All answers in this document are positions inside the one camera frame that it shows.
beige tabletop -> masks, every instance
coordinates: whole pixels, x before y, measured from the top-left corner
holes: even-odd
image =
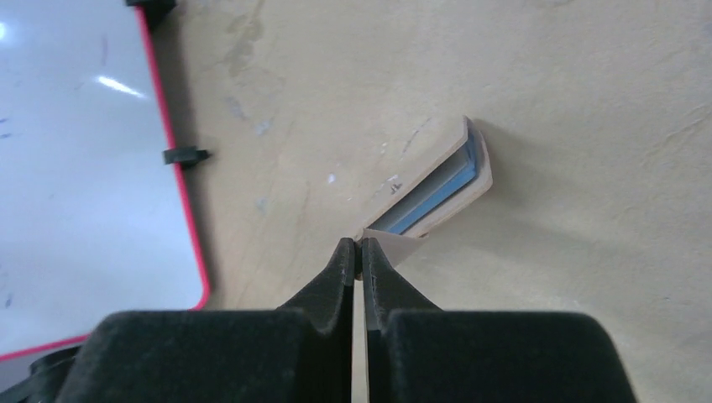
[[[444,308],[587,312],[641,401],[712,401],[711,27],[702,1],[184,1],[154,40],[179,143],[215,153],[187,174],[210,307],[285,301],[468,115],[495,185],[398,270]]]

whiteboard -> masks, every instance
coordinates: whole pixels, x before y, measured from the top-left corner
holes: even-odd
[[[0,2],[0,359],[206,301],[147,39],[123,0]]]

black foam pad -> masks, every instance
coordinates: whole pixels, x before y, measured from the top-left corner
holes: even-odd
[[[76,357],[58,401],[289,401],[315,333],[298,310],[126,312]]]
[[[591,317],[394,311],[385,340],[393,401],[635,402]]]

stain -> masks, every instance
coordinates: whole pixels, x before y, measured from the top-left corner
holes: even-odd
[[[228,109],[230,109],[230,113],[239,119],[245,119],[245,115],[243,112],[243,107],[240,105],[240,102],[235,99],[235,97],[227,97],[225,98],[225,103],[228,105]]]
[[[223,63],[228,65],[228,73],[235,77],[252,60],[254,42],[262,39],[264,28],[258,20],[259,13],[264,6],[264,0],[259,0],[248,15],[236,17],[226,28],[227,34],[237,36],[233,48],[225,54]]]
[[[271,126],[272,126],[272,122],[270,120],[265,120],[262,123],[260,123],[254,127],[254,132],[258,136],[262,136],[262,135],[264,135],[264,133],[267,132],[267,130],[270,129]]]
[[[260,197],[254,202],[254,206],[257,208],[259,212],[261,212],[263,215],[267,213],[267,197]]]
[[[411,135],[411,137],[410,137],[410,138],[408,139],[408,141],[406,142],[406,146],[403,147],[403,151],[400,153],[400,158],[401,158],[401,159],[403,159],[403,155],[405,155],[406,152],[408,151],[408,149],[411,147],[411,144],[413,143],[413,140],[416,139],[416,136],[421,132],[421,130],[425,127],[425,125],[426,125],[428,122],[430,122],[430,119],[432,119],[432,118],[427,118],[427,119],[425,119],[425,122],[423,122],[420,126],[418,126],[417,129],[413,130],[413,134]]]
[[[178,2],[173,9],[173,13],[178,16],[178,18],[183,19],[186,14],[188,14],[188,6],[186,2]]]
[[[285,80],[272,71],[257,66],[245,68],[233,78],[227,95],[239,94],[240,109],[254,124],[274,123],[280,111]]]

black plastic clip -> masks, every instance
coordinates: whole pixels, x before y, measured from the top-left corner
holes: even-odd
[[[195,145],[191,147],[176,147],[163,152],[164,163],[167,165],[180,164],[184,170],[208,158],[210,158],[210,153],[206,149],[198,149]]]
[[[144,10],[149,30],[154,30],[170,10],[175,8],[175,0],[126,0],[129,7],[141,7]]]

